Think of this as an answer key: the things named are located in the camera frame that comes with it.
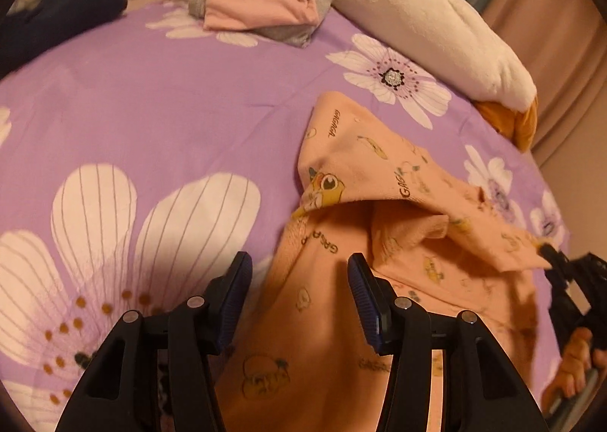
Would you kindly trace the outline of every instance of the gray folded garment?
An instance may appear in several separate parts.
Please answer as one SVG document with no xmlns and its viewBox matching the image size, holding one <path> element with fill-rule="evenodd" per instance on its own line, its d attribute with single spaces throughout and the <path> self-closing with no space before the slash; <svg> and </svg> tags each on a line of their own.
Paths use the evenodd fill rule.
<svg viewBox="0 0 607 432">
<path fill-rule="evenodd" d="M 187 6 L 190 15 L 203 19 L 205 2 L 206 0 L 188 0 Z M 321 20 L 321 23 L 329 12 L 332 2 L 333 0 L 316 0 L 316 10 L 318 11 L 318 18 Z M 256 33 L 276 42 L 283 42 L 303 48 L 308 46 L 312 34 L 317 28 L 309 25 L 284 25 L 281 27 L 257 28 L 256 30 L 251 30 L 251 33 Z"/>
</svg>

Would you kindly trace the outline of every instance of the metal pin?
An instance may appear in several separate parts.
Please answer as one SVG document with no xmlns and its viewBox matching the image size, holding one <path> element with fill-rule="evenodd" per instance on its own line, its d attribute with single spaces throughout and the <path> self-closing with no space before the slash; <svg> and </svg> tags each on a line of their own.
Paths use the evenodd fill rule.
<svg viewBox="0 0 607 432">
<path fill-rule="evenodd" d="M 139 319 L 139 313 L 137 311 L 128 311 L 122 316 L 122 320 L 125 323 L 134 323 L 137 319 Z"/>
<path fill-rule="evenodd" d="M 478 321 L 478 316 L 472 311 L 463 311 L 461 313 L 461 318 L 464 320 L 464 322 L 469 324 L 474 324 L 476 321 Z"/>
<path fill-rule="evenodd" d="M 204 305 L 204 298 L 200 296 L 191 297 L 187 300 L 187 306 L 190 309 L 197 309 L 198 307 L 202 307 Z"/>
<path fill-rule="evenodd" d="M 396 305 L 399 309 L 408 309 L 414 303 L 411 302 L 410 298 L 407 297 L 396 297 L 394 299 L 394 305 Z"/>
</svg>

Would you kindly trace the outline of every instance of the yellow dot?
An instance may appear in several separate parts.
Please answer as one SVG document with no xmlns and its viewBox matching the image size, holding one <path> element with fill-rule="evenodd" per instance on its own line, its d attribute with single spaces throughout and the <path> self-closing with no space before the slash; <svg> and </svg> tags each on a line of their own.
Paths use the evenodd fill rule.
<svg viewBox="0 0 607 432">
<path fill-rule="evenodd" d="M 150 297 L 150 294 L 141 294 L 139 295 L 139 303 L 144 306 L 147 307 L 148 305 L 150 305 L 152 302 L 152 298 Z"/>
</svg>

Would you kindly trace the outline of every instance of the dark blue clothing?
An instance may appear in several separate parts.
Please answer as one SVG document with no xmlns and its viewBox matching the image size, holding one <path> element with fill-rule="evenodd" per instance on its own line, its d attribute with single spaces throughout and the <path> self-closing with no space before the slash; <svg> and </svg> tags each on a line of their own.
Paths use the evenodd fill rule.
<svg viewBox="0 0 607 432">
<path fill-rule="evenodd" d="M 126 0 L 41 0 L 0 25 L 0 79 L 43 52 L 116 19 Z"/>
</svg>

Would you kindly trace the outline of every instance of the purple bedsheet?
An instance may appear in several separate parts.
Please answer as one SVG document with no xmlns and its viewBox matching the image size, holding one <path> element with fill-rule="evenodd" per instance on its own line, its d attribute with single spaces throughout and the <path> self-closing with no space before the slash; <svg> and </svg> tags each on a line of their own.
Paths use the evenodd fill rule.
<svg viewBox="0 0 607 432">
<path fill-rule="evenodd" d="M 509 221 L 566 240 L 535 166 L 462 95 L 336 11 L 297 49 L 148 6 L 0 83 L 0 379 L 37 431 L 54 430 L 128 308 L 171 308 L 240 248 L 259 285 L 328 90 L 484 187 Z M 558 350 L 542 272 L 536 286 L 537 397 Z"/>
</svg>

